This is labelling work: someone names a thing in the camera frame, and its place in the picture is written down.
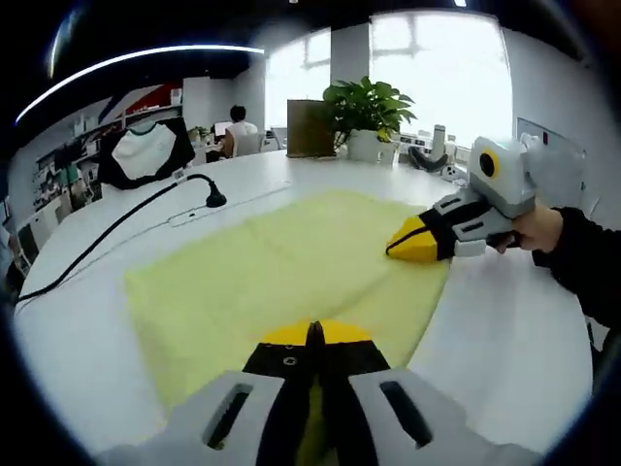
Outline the person's right hand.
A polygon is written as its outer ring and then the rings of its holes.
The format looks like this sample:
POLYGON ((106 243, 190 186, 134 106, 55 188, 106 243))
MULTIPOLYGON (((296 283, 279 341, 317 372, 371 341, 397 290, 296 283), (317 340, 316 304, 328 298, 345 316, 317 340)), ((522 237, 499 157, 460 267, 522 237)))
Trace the person's right hand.
POLYGON ((556 248, 563 224, 560 212, 542 205, 536 205, 532 211, 512 221, 513 230, 520 235, 521 249, 546 253, 556 248))

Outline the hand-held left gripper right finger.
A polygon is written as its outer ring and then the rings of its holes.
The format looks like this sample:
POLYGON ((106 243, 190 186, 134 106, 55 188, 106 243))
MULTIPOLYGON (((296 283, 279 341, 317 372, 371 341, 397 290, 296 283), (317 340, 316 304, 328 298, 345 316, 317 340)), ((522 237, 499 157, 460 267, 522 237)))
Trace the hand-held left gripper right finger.
POLYGON ((538 453, 498 444, 465 410, 407 368, 392 367, 360 328, 312 325, 322 413, 342 465, 536 465, 538 453))

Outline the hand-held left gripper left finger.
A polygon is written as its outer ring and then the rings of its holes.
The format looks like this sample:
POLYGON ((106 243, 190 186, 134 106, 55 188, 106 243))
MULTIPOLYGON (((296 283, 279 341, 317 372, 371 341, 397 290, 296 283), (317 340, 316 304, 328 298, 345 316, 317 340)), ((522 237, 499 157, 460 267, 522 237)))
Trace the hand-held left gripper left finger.
POLYGON ((163 430, 118 445, 101 465, 293 465, 303 443, 313 380, 313 326, 263 337, 240 371, 225 371, 175 406, 163 430))

